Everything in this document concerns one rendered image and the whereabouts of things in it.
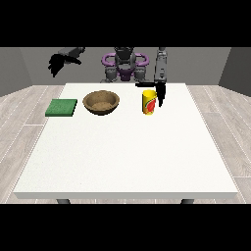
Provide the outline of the brown wooden bowl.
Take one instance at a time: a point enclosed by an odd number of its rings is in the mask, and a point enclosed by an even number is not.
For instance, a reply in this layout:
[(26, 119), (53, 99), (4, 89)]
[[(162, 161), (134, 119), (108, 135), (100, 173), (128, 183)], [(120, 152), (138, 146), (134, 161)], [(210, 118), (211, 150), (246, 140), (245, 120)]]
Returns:
[(108, 90), (98, 90), (88, 93), (82, 100), (83, 106), (97, 116), (112, 113), (119, 105), (120, 97)]

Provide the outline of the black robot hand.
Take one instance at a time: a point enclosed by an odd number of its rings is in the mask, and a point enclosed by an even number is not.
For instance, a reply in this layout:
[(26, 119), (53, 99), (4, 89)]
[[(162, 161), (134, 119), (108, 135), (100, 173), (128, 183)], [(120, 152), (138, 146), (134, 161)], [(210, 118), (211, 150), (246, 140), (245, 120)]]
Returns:
[(159, 106), (162, 106), (163, 101), (165, 99), (165, 95), (166, 95), (166, 84), (164, 82), (144, 81), (144, 82), (137, 82), (135, 86), (144, 87), (144, 90), (147, 90), (147, 89), (155, 90), (157, 92), (156, 100), (159, 100)]
[(74, 63), (80, 65), (81, 61), (78, 58), (68, 55), (54, 54), (49, 60), (48, 70), (51, 72), (52, 76), (56, 76), (66, 63)]

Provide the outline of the yellow cup with melon print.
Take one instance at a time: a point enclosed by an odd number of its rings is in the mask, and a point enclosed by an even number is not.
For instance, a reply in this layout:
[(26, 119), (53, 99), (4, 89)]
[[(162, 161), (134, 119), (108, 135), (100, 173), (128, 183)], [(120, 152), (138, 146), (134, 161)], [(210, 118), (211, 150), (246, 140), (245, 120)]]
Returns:
[(157, 92), (155, 90), (147, 89), (142, 92), (142, 112), (145, 115), (154, 113), (156, 99)]

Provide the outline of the green square pad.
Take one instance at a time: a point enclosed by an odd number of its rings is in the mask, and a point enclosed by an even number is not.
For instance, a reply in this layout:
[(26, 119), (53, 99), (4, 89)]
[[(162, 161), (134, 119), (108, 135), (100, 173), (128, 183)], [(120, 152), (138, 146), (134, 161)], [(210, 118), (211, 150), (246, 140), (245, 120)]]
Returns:
[(46, 112), (46, 117), (71, 117), (74, 114), (76, 99), (53, 99)]

